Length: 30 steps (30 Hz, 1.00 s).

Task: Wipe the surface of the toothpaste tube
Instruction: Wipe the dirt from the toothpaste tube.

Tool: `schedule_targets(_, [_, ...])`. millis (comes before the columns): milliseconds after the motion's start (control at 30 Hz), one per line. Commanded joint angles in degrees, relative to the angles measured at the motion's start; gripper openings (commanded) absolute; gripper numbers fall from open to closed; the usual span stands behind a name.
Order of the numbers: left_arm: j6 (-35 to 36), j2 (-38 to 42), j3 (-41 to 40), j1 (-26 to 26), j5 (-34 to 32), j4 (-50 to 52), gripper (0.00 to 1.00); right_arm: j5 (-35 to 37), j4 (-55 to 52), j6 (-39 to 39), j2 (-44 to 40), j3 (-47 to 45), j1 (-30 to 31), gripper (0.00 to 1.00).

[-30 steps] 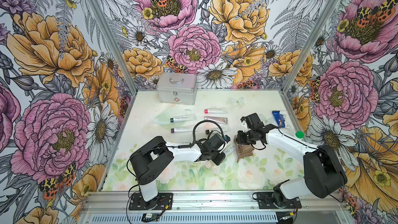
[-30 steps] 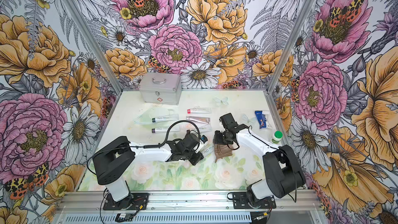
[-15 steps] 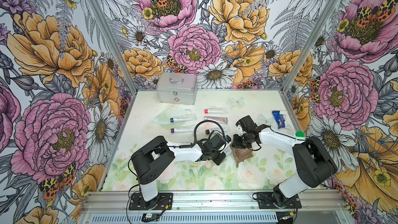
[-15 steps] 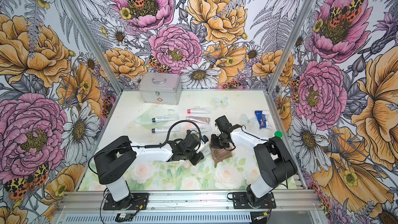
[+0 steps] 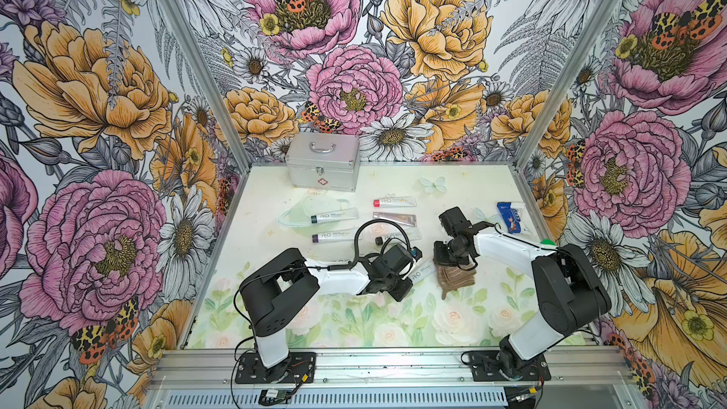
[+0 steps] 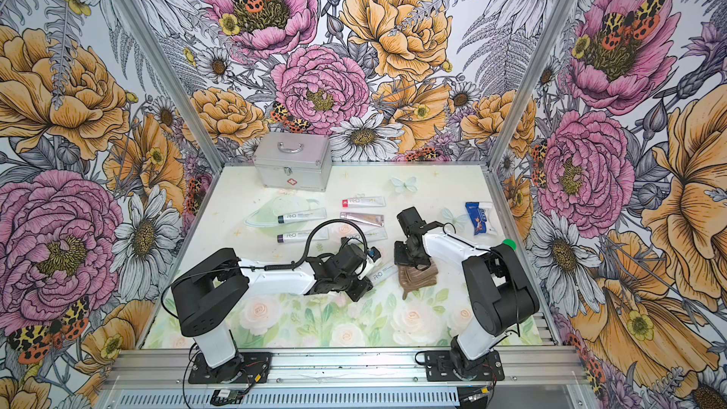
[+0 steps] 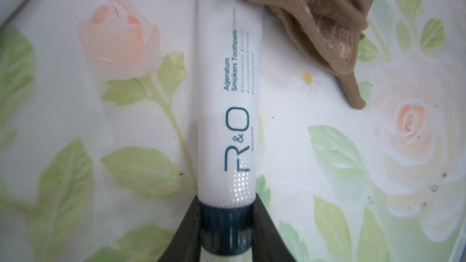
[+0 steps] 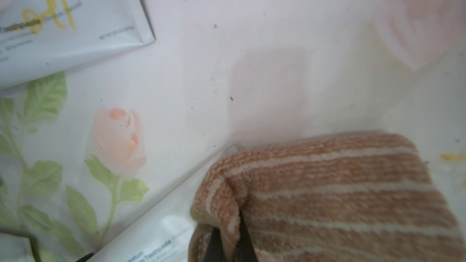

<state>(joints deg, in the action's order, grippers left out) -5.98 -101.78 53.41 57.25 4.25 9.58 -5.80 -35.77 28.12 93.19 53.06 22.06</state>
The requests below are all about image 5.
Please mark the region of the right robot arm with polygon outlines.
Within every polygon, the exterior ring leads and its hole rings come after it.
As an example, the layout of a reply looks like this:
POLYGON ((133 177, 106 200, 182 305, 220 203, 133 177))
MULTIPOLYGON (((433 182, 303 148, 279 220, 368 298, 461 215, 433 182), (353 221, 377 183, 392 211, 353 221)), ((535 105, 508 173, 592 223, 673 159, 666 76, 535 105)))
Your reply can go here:
POLYGON ((538 310, 501 340, 494 359, 484 360, 504 379, 522 379, 549 348, 612 309, 608 291, 579 246, 529 242, 505 234, 494 223, 472 223, 460 208, 438 218, 450 240, 435 242, 435 263, 469 271, 480 257, 492 258, 534 282, 538 310))

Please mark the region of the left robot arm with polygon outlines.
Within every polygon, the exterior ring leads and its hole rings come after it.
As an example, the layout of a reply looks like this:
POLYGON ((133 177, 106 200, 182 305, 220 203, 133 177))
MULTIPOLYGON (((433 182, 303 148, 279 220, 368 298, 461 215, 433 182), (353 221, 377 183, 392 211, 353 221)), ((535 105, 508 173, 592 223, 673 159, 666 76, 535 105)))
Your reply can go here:
POLYGON ((376 295, 402 301, 413 288, 408 273, 421 251, 398 242, 352 265, 306 259, 288 248, 248 276, 239 294, 251 322, 257 356, 266 369, 288 360, 285 329, 316 295, 376 295))

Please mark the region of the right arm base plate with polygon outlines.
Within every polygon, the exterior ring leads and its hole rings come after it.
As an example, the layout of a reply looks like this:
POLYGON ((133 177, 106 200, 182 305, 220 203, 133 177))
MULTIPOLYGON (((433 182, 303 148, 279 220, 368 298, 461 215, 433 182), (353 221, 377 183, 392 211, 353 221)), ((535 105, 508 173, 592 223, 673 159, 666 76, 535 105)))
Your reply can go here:
POLYGON ((501 350, 469 350, 460 361, 470 371, 475 382, 548 382, 551 373, 543 354, 521 360, 501 350))

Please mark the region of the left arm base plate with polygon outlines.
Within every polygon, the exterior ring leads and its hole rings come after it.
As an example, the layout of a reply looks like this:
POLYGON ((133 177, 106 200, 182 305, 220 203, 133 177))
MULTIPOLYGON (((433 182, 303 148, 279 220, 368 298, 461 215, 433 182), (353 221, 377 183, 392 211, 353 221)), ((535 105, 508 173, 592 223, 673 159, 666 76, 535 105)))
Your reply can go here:
POLYGON ((281 363, 267 368, 257 352, 245 352, 235 368, 235 384, 308 384, 314 380, 317 354, 291 352, 281 363))

